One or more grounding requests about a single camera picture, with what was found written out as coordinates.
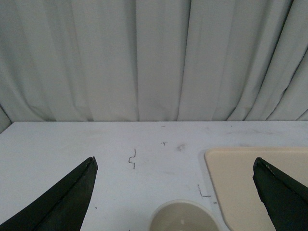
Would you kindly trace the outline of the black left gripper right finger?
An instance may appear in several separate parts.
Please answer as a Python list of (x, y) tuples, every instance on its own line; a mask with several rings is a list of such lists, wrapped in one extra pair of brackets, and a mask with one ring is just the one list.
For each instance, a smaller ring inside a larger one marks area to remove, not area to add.
[(308, 229), (308, 188), (261, 157), (253, 164), (259, 198), (277, 231)]

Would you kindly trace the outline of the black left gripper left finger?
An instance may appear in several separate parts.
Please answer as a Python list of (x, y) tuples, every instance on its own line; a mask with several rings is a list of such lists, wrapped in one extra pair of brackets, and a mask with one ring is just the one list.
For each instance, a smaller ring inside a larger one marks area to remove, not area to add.
[(89, 157), (39, 198), (0, 225), (2, 231), (79, 231), (90, 205), (98, 165)]

